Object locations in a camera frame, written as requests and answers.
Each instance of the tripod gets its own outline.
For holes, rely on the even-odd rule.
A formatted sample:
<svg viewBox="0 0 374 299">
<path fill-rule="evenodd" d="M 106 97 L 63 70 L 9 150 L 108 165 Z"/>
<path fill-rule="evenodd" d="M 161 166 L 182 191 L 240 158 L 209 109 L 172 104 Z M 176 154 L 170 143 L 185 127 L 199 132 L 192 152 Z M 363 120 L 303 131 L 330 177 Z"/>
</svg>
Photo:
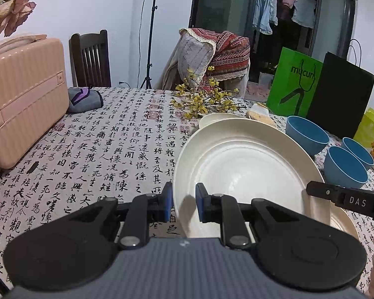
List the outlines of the tripod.
<svg viewBox="0 0 374 299">
<path fill-rule="evenodd" d="M 147 58 L 147 75 L 143 83 L 140 86 L 140 89 L 143 87 L 144 83 L 146 84 L 146 89 L 152 89 L 151 87 L 151 78 L 150 78 L 150 68 L 151 64 L 151 45 L 152 45 L 152 29 L 154 27 L 154 14 L 155 10 L 158 9 L 158 6 L 155 5 L 156 0 L 152 1 L 152 11 L 151 11 L 151 25 L 150 25 L 150 38 L 148 39 L 148 58 Z"/>
</svg>

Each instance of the chair backrest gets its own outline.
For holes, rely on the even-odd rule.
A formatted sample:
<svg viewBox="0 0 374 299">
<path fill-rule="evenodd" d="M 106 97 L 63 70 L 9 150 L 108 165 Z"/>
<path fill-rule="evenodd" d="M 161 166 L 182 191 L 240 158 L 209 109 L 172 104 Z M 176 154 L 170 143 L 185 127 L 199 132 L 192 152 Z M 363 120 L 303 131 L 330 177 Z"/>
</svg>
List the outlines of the chair backrest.
<svg viewBox="0 0 374 299">
<path fill-rule="evenodd" d="M 74 86 L 111 86 L 106 30 L 99 34 L 73 34 L 69 53 Z"/>
</svg>

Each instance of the bag handle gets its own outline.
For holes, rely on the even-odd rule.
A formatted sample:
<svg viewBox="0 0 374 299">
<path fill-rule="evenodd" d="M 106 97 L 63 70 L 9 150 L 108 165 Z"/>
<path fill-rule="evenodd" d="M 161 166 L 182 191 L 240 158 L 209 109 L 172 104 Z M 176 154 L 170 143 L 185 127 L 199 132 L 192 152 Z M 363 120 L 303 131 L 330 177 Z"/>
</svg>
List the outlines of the bag handle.
<svg viewBox="0 0 374 299">
<path fill-rule="evenodd" d="M 0 43 L 0 54 L 4 53 L 6 51 L 10 51 L 11 49 L 14 49 L 14 48 L 17 48 L 17 47 L 20 47 L 20 46 L 24 46 L 24 45 L 27 45 L 29 43 L 33 43 L 35 41 L 45 39 L 45 38 L 47 38 L 47 35 L 41 34 L 41 35 L 27 35 L 27 36 L 21 36 L 21 37 L 16 37 L 16 38 L 13 38 L 13 39 L 9 39 L 8 41 L 4 41 L 4 42 Z M 25 44 L 16 44 L 20 41 L 26 41 L 26 40 L 29 40 L 29 41 Z"/>
</svg>

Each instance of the gray cloth pouch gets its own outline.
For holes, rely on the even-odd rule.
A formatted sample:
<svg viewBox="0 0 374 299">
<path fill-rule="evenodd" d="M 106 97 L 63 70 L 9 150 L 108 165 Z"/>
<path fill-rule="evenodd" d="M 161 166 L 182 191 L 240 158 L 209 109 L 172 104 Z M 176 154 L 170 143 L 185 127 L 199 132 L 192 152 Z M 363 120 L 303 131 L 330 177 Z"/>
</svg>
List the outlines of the gray cloth pouch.
<svg viewBox="0 0 374 299">
<path fill-rule="evenodd" d="M 68 95 L 68 114 L 79 114 L 104 106 L 100 93 L 88 87 L 70 87 L 68 88 Z"/>
</svg>

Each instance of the blue cup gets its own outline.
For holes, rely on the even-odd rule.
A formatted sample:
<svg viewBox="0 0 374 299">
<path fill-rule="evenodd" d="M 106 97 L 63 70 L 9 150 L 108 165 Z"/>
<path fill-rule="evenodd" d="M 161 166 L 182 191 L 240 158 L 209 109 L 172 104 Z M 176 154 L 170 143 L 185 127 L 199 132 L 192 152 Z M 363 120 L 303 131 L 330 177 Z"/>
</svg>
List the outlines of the blue cup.
<svg viewBox="0 0 374 299">
<path fill-rule="evenodd" d="M 369 170 L 374 165 L 374 159 L 370 153 L 358 142 L 354 141 L 349 137 L 342 138 L 342 148 L 345 148 L 347 151 L 351 152 L 356 156 L 359 161 L 363 164 L 364 168 Z"/>
<path fill-rule="evenodd" d="M 328 148 L 324 175 L 328 183 L 345 188 L 360 189 L 368 180 L 367 171 L 360 160 L 338 146 Z"/>
<path fill-rule="evenodd" d="M 330 141 L 330 137 L 322 128 L 298 116 L 287 118 L 285 133 L 311 156 L 320 153 Z"/>
</svg>

